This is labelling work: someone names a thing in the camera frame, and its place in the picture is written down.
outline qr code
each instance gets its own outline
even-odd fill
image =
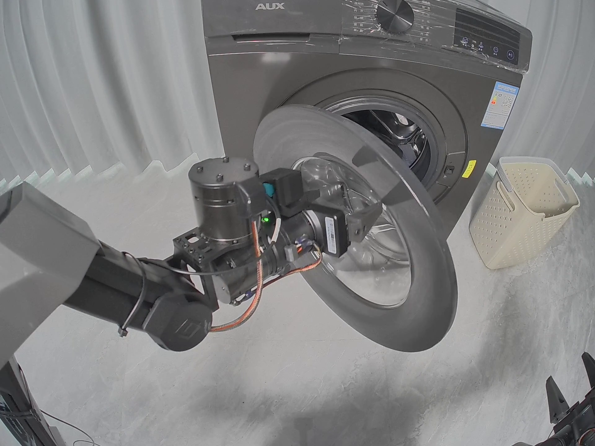
[[[502,109],[510,109],[512,108],[512,104],[514,103],[515,98],[513,98],[512,96],[504,96],[502,98]]]

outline basket handle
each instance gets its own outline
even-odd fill
[[[562,183],[560,182],[560,180],[558,180],[557,177],[554,180],[554,185],[556,186],[556,188],[560,192],[560,195],[564,199],[564,202],[565,203],[569,203],[570,202],[570,198],[568,197],[568,193],[566,192],[566,189],[564,188],[564,186],[562,185]]]
[[[510,198],[510,195],[506,191],[506,187],[504,186],[504,184],[501,181],[498,181],[496,183],[496,188],[500,192],[500,196],[504,200],[504,203],[506,204],[506,206],[508,207],[508,209],[511,212],[514,212],[514,210],[515,210],[515,204],[512,202],[512,199]]]

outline floor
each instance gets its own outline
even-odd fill
[[[154,163],[136,178],[116,167],[34,182],[104,242],[166,257],[195,223],[193,162],[169,173]],[[588,389],[580,354],[595,354],[595,189],[576,184],[582,206],[540,257],[489,271],[468,232],[488,183],[449,238],[459,307],[429,351],[362,338],[293,277],[265,293],[245,326],[189,352],[139,332],[119,338],[115,325],[60,307],[17,359],[41,408],[102,446],[534,444],[551,428],[547,376],[569,403]],[[236,315],[226,306],[215,321]],[[59,428],[69,444],[84,439]]]

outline gray washing machine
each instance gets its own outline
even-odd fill
[[[434,345],[456,310],[446,238],[506,125],[530,31],[477,0],[202,0],[202,13],[226,154],[346,187],[348,212],[383,202],[365,239],[306,280],[367,337]]]
[[[324,108],[399,153],[452,230],[506,124],[490,119],[496,84],[506,114],[528,70],[529,30],[477,0],[202,0],[202,11],[227,155],[252,157],[275,108]]]

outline laundry basket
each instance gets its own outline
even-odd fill
[[[502,157],[469,231],[484,264],[505,268],[537,256],[578,206],[551,160]]]

